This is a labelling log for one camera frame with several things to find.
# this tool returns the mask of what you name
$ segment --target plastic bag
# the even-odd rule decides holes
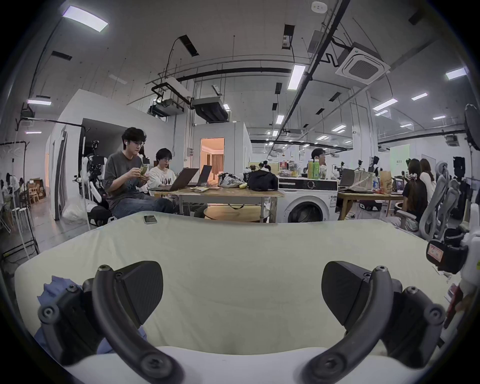
[[[223,188],[238,188],[244,181],[231,173],[221,173],[218,175],[218,186]]]
[[[86,220],[87,214],[85,212],[83,197],[77,196],[68,199],[67,203],[65,203],[61,215],[64,219],[72,222]]]

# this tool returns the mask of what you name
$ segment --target desk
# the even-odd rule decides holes
[[[388,200],[387,216],[390,210],[390,203],[392,200],[403,201],[402,195],[384,195],[380,193],[350,193],[338,191],[337,198],[343,199],[342,212],[338,220],[345,220],[345,216],[352,208],[353,202],[357,200]]]
[[[169,192],[170,195],[178,196],[180,214],[183,214],[183,203],[217,203],[217,204],[251,204],[260,206],[260,222],[264,218],[265,198],[270,198],[270,223],[276,222],[276,200],[283,197],[279,191],[257,192],[248,188],[222,188],[207,190],[205,192],[193,192],[190,188]]]

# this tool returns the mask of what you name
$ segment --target person sitting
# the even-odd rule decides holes
[[[437,182],[435,181],[435,177],[432,175],[432,169],[430,168],[430,163],[427,159],[420,160],[420,168],[420,180],[422,180],[427,187],[427,201],[430,202],[433,193],[435,192],[435,188],[437,187]]]
[[[158,162],[156,167],[153,167],[147,172],[149,180],[147,183],[148,188],[163,187],[165,185],[172,185],[176,179],[175,173],[168,168],[170,160],[172,159],[172,153],[166,149],[159,149],[155,155]],[[154,196],[154,191],[149,191],[151,196]]]
[[[420,219],[428,205],[427,187],[419,177],[421,168],[418,159],[410,160],[408,173],[410,174],[410,180],[403,190],[402,211],[406,211],[415,216],[415,220],[407,218],[406,229],[409,232],[417,232],[419,230]],[[390,216],[383,217],[382,220],[393,224],[395,227],[400,227],[402,219],[398,216]]]
[[[138,156],[146,135],[141,129],[130,127],[122,135],[123,150],[111,154],[105,165],[103,187],[107,192],[110,211],[116,218],[122,218],[141,211],[173,213],[173,203],[167,199],[155,198],[137,190],[148,180],[142,175],[142,160]]]

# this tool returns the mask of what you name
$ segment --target jeans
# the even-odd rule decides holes
[[[126,197],[121,199],[116,206],[111,209],[112,214],[120,219],[133,213],[142,211],[155,211],[163,213],[173,213],[174,207],[170,200],[156,198],[145,194],[139,194],[138,198]]]

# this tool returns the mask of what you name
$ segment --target doorway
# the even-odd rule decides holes
[[[223,172],[225,138],[201,139],[200,146],[200,169],[204,165],[211,165],[208,181],[217,180],[218,175]]]

